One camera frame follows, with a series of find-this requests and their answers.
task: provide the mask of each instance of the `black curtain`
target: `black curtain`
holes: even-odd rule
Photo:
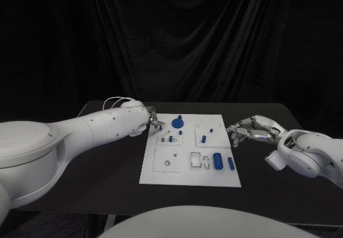
[[[0,3],[0,120],[75,117],[88,100],[278,102],[341,136],[338,0]]]

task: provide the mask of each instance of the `table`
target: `table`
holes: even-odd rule
[[[285,129],[301,129],[281,104],[161,103],[157,113],[222,114],[225,126],[264,115]],[[79,116],[102,109],[88,102]],[[343,225],[343,190],[323,177],[307,178],[264,161],[275,146],[249,140],[232,148],[242,188],[138,184],[148,130],[95,147],[69,163],[52,190],[20,210],[137,215],[177,205],[246,211],[289,224]]]

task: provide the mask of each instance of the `small blue object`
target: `small blue object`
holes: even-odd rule
[[[181,120],[181,116],[178,115],[178,117],[171,121],[171,126],[174,128],[181,128],[183,127],[183,120]]]
[[[223,161],[222,161],[220,153],[213,154],[213,162],[215,162],[215,169],[222,170],[223,169]]]
[[[230,170],[235,170],[235,166],[233,166],[232,158],[229,157],[227,159],[229,159]]]

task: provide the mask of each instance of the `white board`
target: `white board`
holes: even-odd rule
[[[177,114],[157,114],[158,120],[166,123],[166,126],[163,126],[163,130],[160,130],[160,128],[154,129],[153,126],[150,127],[140,184],[242,187],[222,115],[183,114],[183,127],[174,128],[171,121],[177,116]],[[202,143],[200,146],[204,145],[204,147],[197,147],[197,137],[200,138],[204,133],[206,142],[202,143],[199,141]],[[170,136],[181,136],[181,145],[176,144],[174,141],[170,143],[166,141]],[[180,149],[180,154],[174,156],[173,150],[177,149]],[[191,168],[191,152],[200,153],[200,169]],[[222,170],[215,169],[215,153],[220,153],[222,155]],[[209,163],[209,169],[204,169],[206,163],[203,162],[203,156],[209,157],[206,162]],[[229,167],[229,157],[232,157],[235,170],[230,170]]]

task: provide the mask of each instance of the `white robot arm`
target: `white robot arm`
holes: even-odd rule
[[[233,132],[233,147],[238,147],[245,138],[276,145],[276,150],[265,157],[275,170],[282,170],[288,165],[305,177],[323,176],[343,188],[341,139],[331,139],[324,134],[305,130],[287,131],[264,116],[243,119],[226,131]]]
[[[127,135],[140,135],[147,124],[164,125],[154,107],[140,101],[56,123],[0,123],[0,224],[10,208],[49,191],[78,154]]]

